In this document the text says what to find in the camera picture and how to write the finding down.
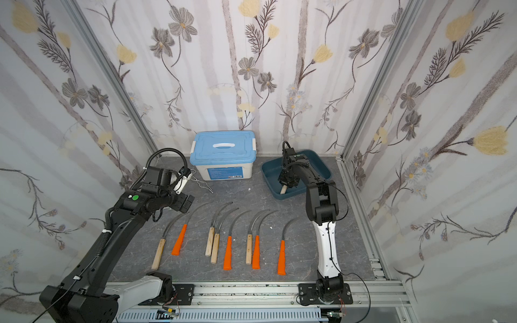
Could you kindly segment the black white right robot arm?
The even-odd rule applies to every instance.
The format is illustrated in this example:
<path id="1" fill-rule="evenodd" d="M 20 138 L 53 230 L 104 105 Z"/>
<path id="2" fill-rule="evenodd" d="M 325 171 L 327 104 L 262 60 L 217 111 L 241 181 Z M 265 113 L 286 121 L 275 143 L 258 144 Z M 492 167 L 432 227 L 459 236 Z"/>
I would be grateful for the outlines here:
<path id="1" fill-rule="evenodd" d="M 318 174 L 308 157 L 296 152 L 287 141 L 282 143 L 279 182 L 283 188 L 297 187 L 300 182 L 306 187 L 306 214 L 315 228 L 319 253 L 315 292 L 318 301 L 332 304 L 345 292 L 346 274 L 339 267 L 335 242 L 335 227 L 341 220 L 338 217 L 341 191 L 332 180 Z"/>

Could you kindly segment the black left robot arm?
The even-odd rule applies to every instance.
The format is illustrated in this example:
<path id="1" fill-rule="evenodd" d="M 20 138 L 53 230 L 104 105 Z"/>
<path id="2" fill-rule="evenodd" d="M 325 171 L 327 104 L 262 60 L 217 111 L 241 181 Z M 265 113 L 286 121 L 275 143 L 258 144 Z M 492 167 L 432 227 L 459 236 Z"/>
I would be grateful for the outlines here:
<path id="1" fill-rule="evenodd" d="M 123 312 L 123 293 L 105 291 L 110 275 L 125 249 L 152 219 L 157 222 L 165 208 L 186 213 L 195 198 L 183 193 L 191 170 L 183 153 L 164 148 L 162 153 L 177 154 L 182 168 L 158 168 L 149 159 L 143 173 L 104 214 L 104 228 L 79 264 L 57 286 L 48 285 L 39 300 L 55 322 L 112 322 Z"/>

